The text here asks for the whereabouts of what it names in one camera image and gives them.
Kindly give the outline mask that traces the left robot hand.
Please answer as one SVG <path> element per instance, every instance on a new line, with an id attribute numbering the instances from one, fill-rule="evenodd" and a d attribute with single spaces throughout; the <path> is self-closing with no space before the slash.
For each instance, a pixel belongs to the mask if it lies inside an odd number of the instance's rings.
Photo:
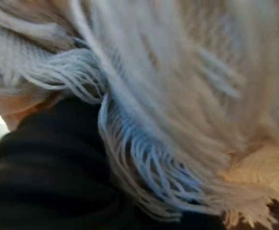
<path id="1" fill-rule="evenodd" d="M 0 140 L 0 230 L 222 230 L 188 214 L 161 223 L 110 182 L 99 107 L 65 99 L 27 116 Z"/>

